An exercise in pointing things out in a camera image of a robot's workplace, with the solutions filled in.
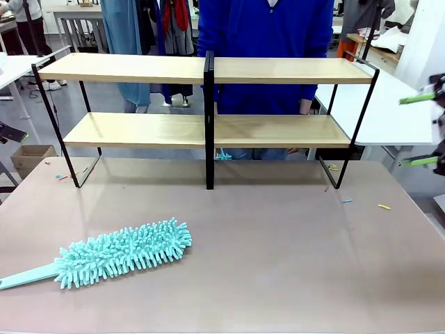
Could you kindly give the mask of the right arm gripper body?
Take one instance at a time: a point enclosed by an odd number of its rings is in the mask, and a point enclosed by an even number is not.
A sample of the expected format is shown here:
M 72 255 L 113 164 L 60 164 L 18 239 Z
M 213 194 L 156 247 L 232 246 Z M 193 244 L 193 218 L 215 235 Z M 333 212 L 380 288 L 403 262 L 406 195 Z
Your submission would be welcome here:
M 444 107 L 434 102 L 431 109 L 432 116 L 432 144 L 439 145 L 444 140 Z

